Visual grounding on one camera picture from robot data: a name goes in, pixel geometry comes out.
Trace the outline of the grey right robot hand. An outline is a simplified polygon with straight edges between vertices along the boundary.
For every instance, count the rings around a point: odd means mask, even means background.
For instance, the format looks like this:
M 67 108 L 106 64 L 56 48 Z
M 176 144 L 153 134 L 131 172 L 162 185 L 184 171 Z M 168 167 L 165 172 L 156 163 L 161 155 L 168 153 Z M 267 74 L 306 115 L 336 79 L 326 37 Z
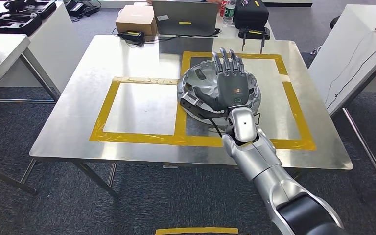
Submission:
M 246 105 L 249 96 L 248 79 L 242 59 L 231 49 L 229 50 L 230 58 L 228 58 L 225 48 L 221 47 L 220 52 L 223 58 L 222 62 L 216 52 L 212 53 L 215 60 L 218 95 L 209 96 L 203 93 L 199 87 L 193 87 L 196 97 L 215 111 Z

